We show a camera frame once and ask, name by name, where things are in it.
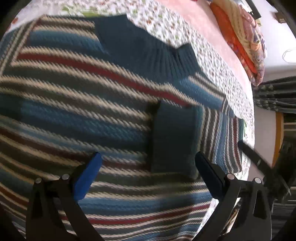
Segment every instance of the pink bedsheet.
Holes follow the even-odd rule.
[[[233,74],[247,93],[251,88],[249,78],[239,59],[224,40],[214,14],[206,0],[158,0],[166,7],[181,15],[208,42],[214,46],[232,69]]]

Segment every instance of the bed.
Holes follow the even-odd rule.
[[[19,12],[7,32],[44,14],[93,17],[124,13],[135,25],[173,47],[188,42],[192,45],[202,71],[226,94],[234,114],[244,119],[244,141],[253,147],[251,85],[239,59],[225,42],[206,0],[33,0]],[[247,180],[249,167],[250,161],[243,154],[242,171],[236,173],[236,177]],[[211,201],[199,230],[217,204],[217,200]]]

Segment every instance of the orange fabric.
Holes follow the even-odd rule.
[[[233,46],[239,51],[241,57],[245,60],[252,73],[256,74],[257,69],[252,60],[248,57],[244,47],[238,40],[227,14],[216,3],[211,3],[210,8],[216,17],[221,33],[228,45]]]

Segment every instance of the white cord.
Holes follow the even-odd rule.
[[[288,52],[291,52],[291,51],[293,51],[293,50],[296,50],[296,48],[293,48],[293,49],[288,49],[288,50],[286,50],[285,52],[284,52],[284,54],[283,54],[283,56],[282,56],[282,58],[283,58],[283,60],[286,62],[286,63],[289,63],[289,64],[296,64],[296,62],[289,62],[289,61],[286,61],[284,58],[285,58],[285,56],[286,56],[286,54],[288,53]]]

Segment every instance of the metal screw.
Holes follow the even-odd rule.
[[[69,177],[70,177],[70,175],[69,174],[64,174],[64,175],[62,175],[62,179],[63,180],[68,180],[69,179]]]
[[[258,178],[258,177],[256,177],[256,178],[255,178],[255,182],[257,182],[258,184],[260,184],[260,183],[261,183],[261,179]]]
[[[227,174],[227,178],[228,178],[229,180],[233,180],[233,179],[235,178],[235,176],[234,176],[233,174],[231,174],[231,173],[228,173],[228,174]]]
[[[35,183],[40,183],[42,179],[40,177],[36,178]]]

